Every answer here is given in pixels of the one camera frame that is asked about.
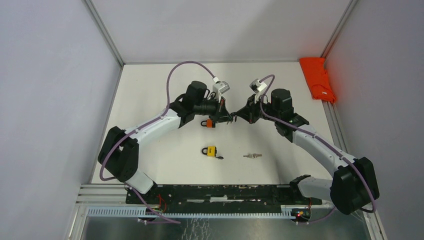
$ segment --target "white tabletop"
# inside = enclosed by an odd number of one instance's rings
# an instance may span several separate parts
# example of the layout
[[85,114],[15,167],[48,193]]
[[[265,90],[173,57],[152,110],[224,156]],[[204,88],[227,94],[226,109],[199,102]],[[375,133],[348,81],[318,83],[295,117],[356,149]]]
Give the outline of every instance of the white tabletop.
[[[121,129],[140,124],[162,111],[167,103],[166,80],[174,64],[125,65],[107,123]],[[253,94],[249,84],[269,74],[276,79],[272,89],[290,90],[295,112],[307,119],[316,130],[331,141],[329,125],[320,100],[313,100],[298,62],[273,63],[210,63],[206,66],[230,90],[224,94],[228,111],[242,108]],[[212,88],[213,81],[200,66],[185,64],[171,77],[173,101],[185,93],[191,81],[202,81]],[[157,184],[287,184],[294,178],[309,174],[331,179],[330,174],[300,147],[280,136],[274,123],[260,119],[250,125],[241,118],[216,128],[205,128],[200,122],[207,116],[196,116],[180,129],[174,130],[140,149],[139,168]],[[216,146],[216,159],[201,154],[201,149]],[[262,154],[246,158],[246,154]],[[97,163],[92,183],[99,178]],[[111,174],[104,171],[105,177]]]

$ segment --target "red cloth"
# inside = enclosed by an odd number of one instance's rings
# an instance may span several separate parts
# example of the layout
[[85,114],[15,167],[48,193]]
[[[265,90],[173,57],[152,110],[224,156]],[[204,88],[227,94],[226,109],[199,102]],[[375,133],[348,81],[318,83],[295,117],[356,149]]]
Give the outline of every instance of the red cloth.
[[299,62],[312,98],[333,104],[337,98],[330,87],[327,70],[324,69],[325,60],[322,57],[302,57]]

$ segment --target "gray floor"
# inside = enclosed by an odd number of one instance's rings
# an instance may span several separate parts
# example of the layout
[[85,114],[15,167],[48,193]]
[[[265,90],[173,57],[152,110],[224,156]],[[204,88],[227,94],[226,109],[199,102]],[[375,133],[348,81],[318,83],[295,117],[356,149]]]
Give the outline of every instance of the gray floor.
[[[326,214],[312,211],[312,219]],[[129,217],[88,217],[85,240],[369,240],[363,214],[349,216],[336,211],[329,219],[296,226],[287,219],[179,219],[181,224],[145,226]]]

